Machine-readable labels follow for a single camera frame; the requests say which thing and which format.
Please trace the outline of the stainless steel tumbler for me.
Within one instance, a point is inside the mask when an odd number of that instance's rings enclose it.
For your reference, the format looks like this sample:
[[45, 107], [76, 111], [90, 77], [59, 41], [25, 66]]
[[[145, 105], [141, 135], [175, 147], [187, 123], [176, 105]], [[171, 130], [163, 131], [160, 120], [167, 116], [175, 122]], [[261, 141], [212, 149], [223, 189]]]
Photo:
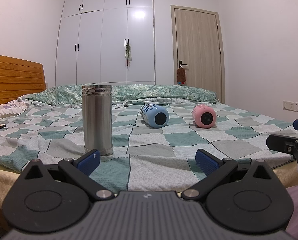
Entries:
[[86, 152], [97, 149], [101, 156], [113, 154], [111, 85], [82, 86], [82, 115]]

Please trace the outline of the blue cartoon cup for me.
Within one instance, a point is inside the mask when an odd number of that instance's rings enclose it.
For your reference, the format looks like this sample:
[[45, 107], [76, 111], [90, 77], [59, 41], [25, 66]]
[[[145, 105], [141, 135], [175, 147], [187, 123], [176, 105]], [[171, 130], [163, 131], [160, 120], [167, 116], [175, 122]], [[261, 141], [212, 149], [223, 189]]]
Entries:
[[169, 113], [165, 107], [147, 103], [141, 107], [142, 120], [152, 128], [162, 128], [169, 122]]

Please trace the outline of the pink cup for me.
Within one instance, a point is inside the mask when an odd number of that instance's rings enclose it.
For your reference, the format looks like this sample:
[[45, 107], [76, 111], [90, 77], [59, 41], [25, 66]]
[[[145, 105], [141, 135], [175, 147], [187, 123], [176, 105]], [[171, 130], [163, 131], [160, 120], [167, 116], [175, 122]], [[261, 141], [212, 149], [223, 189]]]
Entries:
[[213, 108], [207, 105], [196, 105], [192, 110], [194, 123], [200, 128], [211, 128], [215, 125], [217, 115]]

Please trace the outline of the checkered green bedspread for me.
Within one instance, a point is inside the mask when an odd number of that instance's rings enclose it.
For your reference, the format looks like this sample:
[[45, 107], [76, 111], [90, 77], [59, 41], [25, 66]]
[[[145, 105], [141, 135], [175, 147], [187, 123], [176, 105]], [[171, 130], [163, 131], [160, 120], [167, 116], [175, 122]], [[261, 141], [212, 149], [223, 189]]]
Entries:
[[[298, 137], [289, 122], [215, 104], [215, 126], [202, 129], [193, 123], [192, 103], [167, 105], [166, 109], [169, 122], [157, 129], [142, 120], [138, 105], [113, 109], [114, 152], [102, 157], [92, 179], [113, 192], [180, 192], [204, 178], [195, 163], [196, 151], [203, 149], [220, 159], [265, 159], [286, 187], [298, 185], [292, 157], [266, 146], [271, 133]], [[0, 201], [30, 160], [56, 164], [84, 153], [79, 108], [31, 106], [20, 115], [1, 118], [0, 124]]]

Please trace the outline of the floral lace pillow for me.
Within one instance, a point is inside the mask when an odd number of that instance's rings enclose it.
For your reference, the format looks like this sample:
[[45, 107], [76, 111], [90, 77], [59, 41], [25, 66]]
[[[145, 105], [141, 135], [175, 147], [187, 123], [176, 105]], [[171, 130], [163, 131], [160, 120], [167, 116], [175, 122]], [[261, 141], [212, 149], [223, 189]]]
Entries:
[[8, 103], [0, 105], [0, 118], [5, 118], [8, 116], [15, 116], [27, 111], [29, 108], [29, 103], [23, 101], [12, 100]]

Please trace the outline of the green floral quilt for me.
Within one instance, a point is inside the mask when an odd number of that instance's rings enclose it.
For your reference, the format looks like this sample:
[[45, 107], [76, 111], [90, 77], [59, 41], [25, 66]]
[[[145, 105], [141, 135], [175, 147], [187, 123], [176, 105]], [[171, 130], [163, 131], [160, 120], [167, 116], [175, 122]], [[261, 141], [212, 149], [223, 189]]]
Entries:
[[[40, 93], [18, 98], [34, 106], [82, 107], [82, 86], [68, 85], [49, 88]], [[219, 103], [215, 92], [203, 88], [178, 85], [117, 85], [112, 87], [112, 107], [143, 105], [157, 102], [160, 105], [186, 102]]]

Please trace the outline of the wooden headboard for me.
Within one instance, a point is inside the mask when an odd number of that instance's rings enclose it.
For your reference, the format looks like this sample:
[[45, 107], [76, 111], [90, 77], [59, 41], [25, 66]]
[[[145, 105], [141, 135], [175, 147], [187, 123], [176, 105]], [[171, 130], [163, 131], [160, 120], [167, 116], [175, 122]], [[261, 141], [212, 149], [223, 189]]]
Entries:
[[42, 64], [0, 55], [0, 105], [45, 89]]

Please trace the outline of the beige wooden door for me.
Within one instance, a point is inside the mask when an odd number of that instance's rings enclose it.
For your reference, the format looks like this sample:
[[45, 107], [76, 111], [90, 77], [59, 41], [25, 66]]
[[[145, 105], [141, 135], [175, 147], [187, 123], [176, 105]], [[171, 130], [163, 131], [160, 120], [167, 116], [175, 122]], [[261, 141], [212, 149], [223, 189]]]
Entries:
[[225, 102], [223, 39], [217, 12], [171, 5], [174, 84], [178, 61], [188, 64], [184, 85], [210, 90]]

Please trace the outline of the hanging green plant ornament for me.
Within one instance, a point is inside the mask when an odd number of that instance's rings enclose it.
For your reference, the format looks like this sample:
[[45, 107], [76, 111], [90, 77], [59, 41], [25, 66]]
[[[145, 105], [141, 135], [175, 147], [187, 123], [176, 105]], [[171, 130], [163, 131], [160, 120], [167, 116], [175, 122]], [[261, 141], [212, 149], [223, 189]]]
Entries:
[[131, 46], [130, 46], [130, 40], [128, 39], [125, 44], [125, 61], [126, 61], [126, 66], [130, 66], [130, 62], [132, 61], [131, 58]]

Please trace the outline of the white wardrobe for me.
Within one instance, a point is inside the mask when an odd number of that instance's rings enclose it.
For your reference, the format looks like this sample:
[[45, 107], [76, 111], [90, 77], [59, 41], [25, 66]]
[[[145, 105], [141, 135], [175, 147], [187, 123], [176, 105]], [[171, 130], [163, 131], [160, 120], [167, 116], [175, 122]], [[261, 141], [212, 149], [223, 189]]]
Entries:
[[56, 85], [152, 85], [155, 81], [153, 0], [64, 1]]

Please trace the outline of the white wall socket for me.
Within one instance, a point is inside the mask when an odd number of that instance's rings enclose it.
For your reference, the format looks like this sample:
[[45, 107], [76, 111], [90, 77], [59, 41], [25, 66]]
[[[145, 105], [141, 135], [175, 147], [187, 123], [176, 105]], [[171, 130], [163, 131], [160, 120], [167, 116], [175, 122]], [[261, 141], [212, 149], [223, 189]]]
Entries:
[[298, 112], [298, 102], [283, 101], [283, 109]]

